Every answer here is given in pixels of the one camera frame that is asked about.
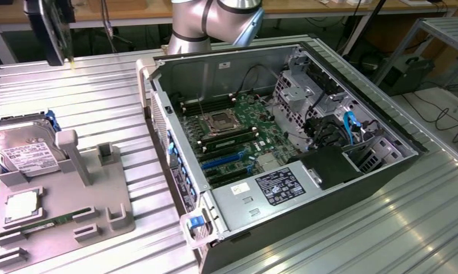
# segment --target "hard drive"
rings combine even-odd
[[[66,154],[54,145],[59,127],[51,111],[0,118],[0,166],[31,177],[59,169]]]

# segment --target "motherboard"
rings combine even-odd
[[[252,94],[230,95],[224,100],[225,104],[210,102],[205,107],[193,102],[197,111],[185,111],[186,115],[180,112],[181,126],[213,188],[284,165],[297,154],[288,133],[273,121],[274,105]]]

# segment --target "power supply label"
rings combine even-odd
[[[264,193],[265,199],[272,206],[276,206],[301,194],[305,194],[289,168],[277,170],[256,178],[256,183]]]
[[[31,172],[57,166],[55,158],[46,143],[6,148],[2,153],[21,172]]]

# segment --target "workbench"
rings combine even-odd
[[[428,153],[373,196],[216,273],[458,273],[456,152],[318,39],[268,38],[253,45],[298,41],[321,54]],[[15,274],[197,273],[137,94],[134,62],[160,54],[149,50],[77,58],[74,70],[46,62],[1,66],[0,115],[46,106],[61,127],[77,131],[81,151],[105,141],[120,147],[136,220],[130,233]]]
[[[102,27],[99,13],[91,13],[85,5],[85,0],[73,0],[75,9],[75,23],[70,28]],[[148,7],[137,11],[109,11],[112,26],[156,25],[172,23],[170,0],[146,0]],[[356,27],[344,53],[352,47],[356,37],[369,18],[377,0],[367,5],[360,5],[356,15],[363,19]],[[445,16],[451,16],[458,9],[458,0],[444,0],[447,4]],[[262,8],[265,19],[310,18],[310,17],[344,17],[353,14],[356,7],[347,4],[329,2],[321,4],[316,0],[264,0]],[[435,13],[436,6],[408,6],[400,0],[387,0],[379,14]],[[6,31],[30,30],[27,19],[23,15],[22,0],[14,0],[14,4],[0,6],[0,60],[3,64],[15,63],[17,59],[2,37]]]

